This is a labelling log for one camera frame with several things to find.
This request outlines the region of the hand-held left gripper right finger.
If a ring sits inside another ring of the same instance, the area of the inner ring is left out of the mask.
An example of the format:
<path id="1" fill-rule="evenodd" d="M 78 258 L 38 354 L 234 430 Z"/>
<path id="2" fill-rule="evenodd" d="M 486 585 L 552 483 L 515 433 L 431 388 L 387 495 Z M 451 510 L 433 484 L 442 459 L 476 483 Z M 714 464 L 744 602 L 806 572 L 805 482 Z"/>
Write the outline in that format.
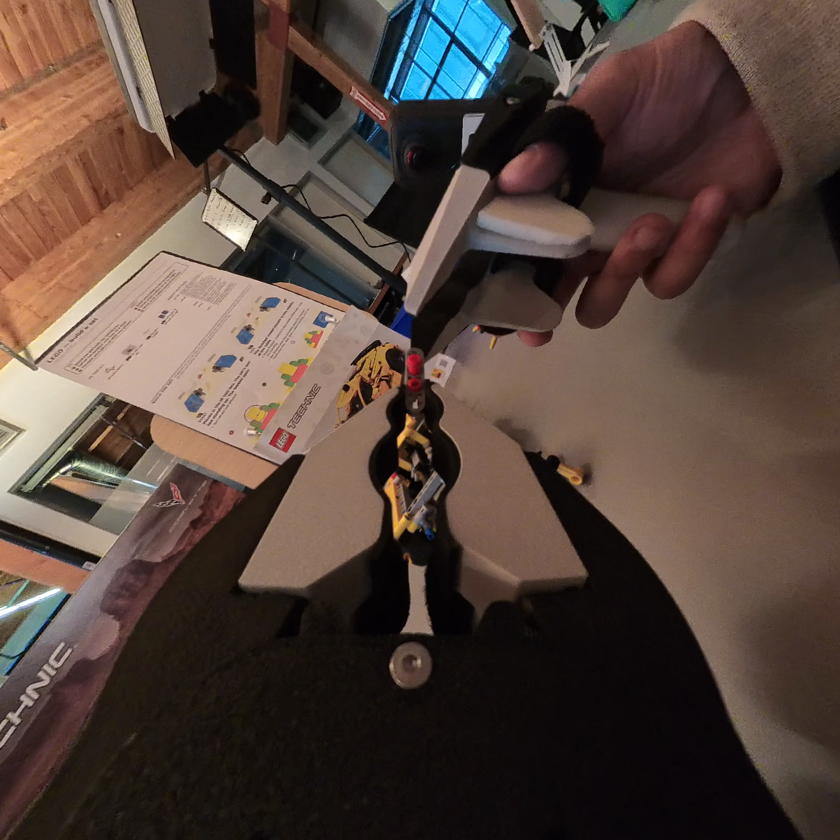
<path id="1" fill-rule="evenodd" d="M 444 499 L 455 552 L 427 567 L 429 615 L 444 615 L 454 595 L 482 615 L 495 602 L 582 586 L 587 570 L 522 448 L 451 394 L 434 395 L 459 469 Z"/>

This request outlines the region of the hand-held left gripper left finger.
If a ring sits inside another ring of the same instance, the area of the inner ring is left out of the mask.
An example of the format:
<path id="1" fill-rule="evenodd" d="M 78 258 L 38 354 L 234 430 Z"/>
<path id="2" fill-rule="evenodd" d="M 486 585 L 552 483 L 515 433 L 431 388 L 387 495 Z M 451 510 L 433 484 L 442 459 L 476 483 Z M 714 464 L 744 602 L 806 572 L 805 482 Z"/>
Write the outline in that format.
<path id="1" fill-rule="evenodd" d="M 404 558 L 375 485 L 374 451 L 392 432 L 391 391 L 314 445 L 258 542 L 238 586 L 335 608 L 353 629 L 404 628 Z"/>

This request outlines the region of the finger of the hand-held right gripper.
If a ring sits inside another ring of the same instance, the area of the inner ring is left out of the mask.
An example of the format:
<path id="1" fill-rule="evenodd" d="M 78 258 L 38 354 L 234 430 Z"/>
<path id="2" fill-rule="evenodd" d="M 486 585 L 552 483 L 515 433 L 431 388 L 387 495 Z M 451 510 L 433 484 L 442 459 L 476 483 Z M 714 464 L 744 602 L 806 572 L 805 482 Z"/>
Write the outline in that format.
<path id="1" fill-rule="evenodd" d="M 464 253 L 467 230 L 492 198 L 493 182 L 490 173 L 473 166 L 455 171 L 405 274 L 404 308 L 410 315 L 420 314 Z"/>
<path id="2" fill-rule="evenodd" d="M 564 309 L 538 288 L 530 270 L 502 270 L 472 288 L 451 324 L 485 330 L 544 333 L 556 329 Z"/>

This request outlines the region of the person's right forearm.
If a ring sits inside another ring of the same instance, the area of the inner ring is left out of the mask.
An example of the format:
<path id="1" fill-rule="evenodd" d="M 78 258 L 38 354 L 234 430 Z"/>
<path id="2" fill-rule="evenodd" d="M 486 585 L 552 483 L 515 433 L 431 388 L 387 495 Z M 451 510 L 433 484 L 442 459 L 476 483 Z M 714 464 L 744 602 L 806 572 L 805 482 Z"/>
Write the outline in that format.
<path id="1" fill-rule="evenodd" d="M 671 23 L 718 42 L 767 130 L 781 168 L 771 205 L 839 166 L 839 2 L 698 1 Z"/>

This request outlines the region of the wooden desk lamp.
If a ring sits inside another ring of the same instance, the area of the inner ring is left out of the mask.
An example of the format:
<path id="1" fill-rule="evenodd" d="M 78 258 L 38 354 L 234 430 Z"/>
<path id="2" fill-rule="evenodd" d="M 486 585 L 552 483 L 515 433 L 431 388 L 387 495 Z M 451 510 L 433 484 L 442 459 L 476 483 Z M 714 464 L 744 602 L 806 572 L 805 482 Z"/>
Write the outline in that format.
<path id="1" fill-rule="evenodd" d="M 584 7 L 572 30 L 549 21 L 543 15 L 539 2 L 511 1 L 510 5 L 528 38 L 529 49 L 545 50 L 558 81 L 553 96 L 568 100 L 583 81 L 587 63 L 600 57 L 610 45 L 608 39 L 599 40 L 597 35 L 583 44 L 583 25 L 591 22 L 594 11 L 600 8 L 599 4 L 592 2 Z"/>

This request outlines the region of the person's right hand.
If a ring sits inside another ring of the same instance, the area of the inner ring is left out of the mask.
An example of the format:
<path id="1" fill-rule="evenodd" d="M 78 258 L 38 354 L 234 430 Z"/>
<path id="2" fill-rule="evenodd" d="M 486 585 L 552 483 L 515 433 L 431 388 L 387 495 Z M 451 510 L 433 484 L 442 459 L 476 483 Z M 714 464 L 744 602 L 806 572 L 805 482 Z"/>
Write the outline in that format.
<path id="1" fill-rule="evenodd" d="M 777 192 L 781 163 L 747 88 L 713 35 L 689 21 L 598 64 L 570 100 L 604 142 L 603 189 L 688 202 L 679 226 L 647 214 L 610 252 L 569 260 L 554 296 L 582 287 L 575 317 L 588 329 L 612 321 L 641 280 L 658 299 L 700 277 L 734 217 Z"/>

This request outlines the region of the yellow toy brick car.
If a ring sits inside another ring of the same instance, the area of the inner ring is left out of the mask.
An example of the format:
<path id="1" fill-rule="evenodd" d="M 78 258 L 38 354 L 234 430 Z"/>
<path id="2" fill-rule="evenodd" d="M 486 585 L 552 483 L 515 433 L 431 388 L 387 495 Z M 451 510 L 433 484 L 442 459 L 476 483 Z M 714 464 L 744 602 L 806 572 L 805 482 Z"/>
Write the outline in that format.
<path id="1" fill-rule="evenodd" d="M 438 504 L 446 483 L 434 466 L 432 434 L 422 414 L 406 413 L 396 455 L 397 468 L 383 486 L 392 536 L 405 562 L 425 567 L 436 550 Z"/>

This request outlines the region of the car picture poster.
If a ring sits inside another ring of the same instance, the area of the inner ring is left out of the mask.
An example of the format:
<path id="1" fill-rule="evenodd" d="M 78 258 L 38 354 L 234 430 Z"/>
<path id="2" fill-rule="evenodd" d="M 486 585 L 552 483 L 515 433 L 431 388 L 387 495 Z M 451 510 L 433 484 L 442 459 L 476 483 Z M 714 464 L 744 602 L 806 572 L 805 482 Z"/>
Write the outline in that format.
<path id="1" fill-rule="evenodd" d="M 256 456 L 282 465 L 305 455 L 381 396 L 403 385 L 417 349 L 357 308 L 346 311 L 259 437 Z"/>

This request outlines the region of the white notice board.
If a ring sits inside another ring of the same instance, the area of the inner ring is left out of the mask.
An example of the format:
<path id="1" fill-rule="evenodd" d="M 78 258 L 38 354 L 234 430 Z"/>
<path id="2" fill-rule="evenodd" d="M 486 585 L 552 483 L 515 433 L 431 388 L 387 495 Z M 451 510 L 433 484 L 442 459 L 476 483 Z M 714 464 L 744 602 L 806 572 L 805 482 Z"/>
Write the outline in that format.
<path id="1" fill-rule="evenodd" d="M 237 249 L 246 251 L 259 219 L 212 186 L 205 198 L 201 221 Z"/>

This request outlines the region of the printed instruction sheet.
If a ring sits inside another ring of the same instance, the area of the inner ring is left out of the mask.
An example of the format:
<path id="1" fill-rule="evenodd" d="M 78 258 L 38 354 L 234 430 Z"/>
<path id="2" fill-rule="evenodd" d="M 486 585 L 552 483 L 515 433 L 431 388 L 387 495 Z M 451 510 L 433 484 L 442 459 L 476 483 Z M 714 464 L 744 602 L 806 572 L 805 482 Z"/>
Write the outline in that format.
<path id="1" fill-rule="evenodd" d="M 162 252 L 36 363 L 254 452 L 346 311 Z"/>

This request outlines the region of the dark toy car set box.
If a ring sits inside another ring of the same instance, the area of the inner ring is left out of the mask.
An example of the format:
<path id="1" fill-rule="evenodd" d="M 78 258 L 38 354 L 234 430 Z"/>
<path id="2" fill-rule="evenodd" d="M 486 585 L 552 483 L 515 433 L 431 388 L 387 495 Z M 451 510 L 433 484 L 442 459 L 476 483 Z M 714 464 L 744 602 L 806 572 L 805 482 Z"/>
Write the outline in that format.
<path id="1" fill-rule="evenodd" d="M 174 467 L 2 685 L 2 812 L 32 795 L 89 719 L 144 610 L 188 551 L 244 498 Z"/>

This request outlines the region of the white hanging panel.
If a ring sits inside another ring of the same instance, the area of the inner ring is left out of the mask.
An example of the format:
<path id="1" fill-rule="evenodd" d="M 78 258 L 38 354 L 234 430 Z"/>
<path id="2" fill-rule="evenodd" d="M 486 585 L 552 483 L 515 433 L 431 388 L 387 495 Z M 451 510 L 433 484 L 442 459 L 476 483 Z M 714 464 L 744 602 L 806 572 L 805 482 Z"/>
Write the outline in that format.
<path id="1" fill-rule="evenodd" d="M 90 1 L 130 117 L 168 155 L 176 117 L 210 91 L 217 70 L 206 1 Z"/>

